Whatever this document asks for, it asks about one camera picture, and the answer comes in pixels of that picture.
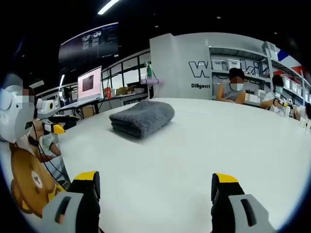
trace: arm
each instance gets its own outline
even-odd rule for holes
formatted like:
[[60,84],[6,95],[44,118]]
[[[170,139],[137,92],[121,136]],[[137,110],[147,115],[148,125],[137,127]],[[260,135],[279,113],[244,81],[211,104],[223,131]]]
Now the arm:
[[242,92],[237,96],[237,98],[235,99],[235,102],[236,102],[236,103],[239,103],[239,104],[244,104],[245,95],[246,95],[246,91],[242,91]]
[[294,118],[298,120],[298,110],[296,108],[294,110]]
[[270,108],[272,105],[273,105],[273,100],[268,100],[268,101],[263,101],[260,103],[260,108],[263,108],[263,109],[267,109],[267,108]]
[[232,100],[227,100],[225,98],[223,98],[223,94],[224,94],[224,85],[223,83],[221,83],[218,87],[218,92],[216,95],[216,100],[218,101],[224,101],[224,102],[229,102],[229,103],[234,103],[234,101]]
[[59,151],[58,147],[55,145],[55,143],[51,143],[50,150],[55,154],[56,156],[60,156],[61,152]]
[[39,148],[36,148],[35,156],[39,160],[39,162],[41,162],[41,163],[48,162],[54,158],[53,156],[47,156],[44,153],[40,154]]

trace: teddy bear sticker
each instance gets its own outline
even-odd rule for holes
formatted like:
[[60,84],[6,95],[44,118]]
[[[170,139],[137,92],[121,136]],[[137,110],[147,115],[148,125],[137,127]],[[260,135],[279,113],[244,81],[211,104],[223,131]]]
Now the teddy bear sticker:
[[11,192],[19,209],[42,218],[43,208],[64,189],[29,151],[10,144]]

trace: computer monitor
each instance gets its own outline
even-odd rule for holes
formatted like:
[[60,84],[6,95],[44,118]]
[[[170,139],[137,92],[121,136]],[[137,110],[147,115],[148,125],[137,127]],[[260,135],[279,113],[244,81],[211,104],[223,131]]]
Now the computer monitor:
[[78,77],[78,100],[101,97],[102,67],[97,67]]

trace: desk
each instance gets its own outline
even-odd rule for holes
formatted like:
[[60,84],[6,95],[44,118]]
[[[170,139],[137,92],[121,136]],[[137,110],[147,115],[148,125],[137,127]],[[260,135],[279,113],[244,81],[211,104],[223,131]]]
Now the desk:
[[99,113],[99,108],[98,108],[98,104],[101,102],[106,102],[106,101],[111,101],[111,100],[116,100],[116,99],[126,99],[126,100],[130,100],[130,99],[135,99],[135,98],[142,98],[144,99],[145,97],[147,97],[148,94],[126,94],[126,95],[121,95],[121,96],[115,96],[111,99],[105,99],[105,98],[101,98],[101,99],[89,99],[89,100],[81,100],[78,102],[74,102],[71,103],[69,105],[66,105],[60,109],[58,109],[58,111],[65,111],[65,110],[72,110],[72,109],[80,109],[89,105],[93,105],[94,106],[94,110],[95,110],[95,114]]
[[292,118],[245,105],[167,99],[175,118],[144,140],[112,130],[113,109],[59,136],[71,179],[97,170],[108,233],[209,233],[211,178],[234,176],[279,229],[304,192],[311,135]]

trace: folded towel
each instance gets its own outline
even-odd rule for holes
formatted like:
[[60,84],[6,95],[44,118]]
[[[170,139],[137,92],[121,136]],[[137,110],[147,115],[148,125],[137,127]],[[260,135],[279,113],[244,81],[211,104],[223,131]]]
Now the folded towel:
[[157,131],[175,116],[167,103],[142,100],[135,106],[110,115],[114,130],[122,131],[137,138],[145,138]]

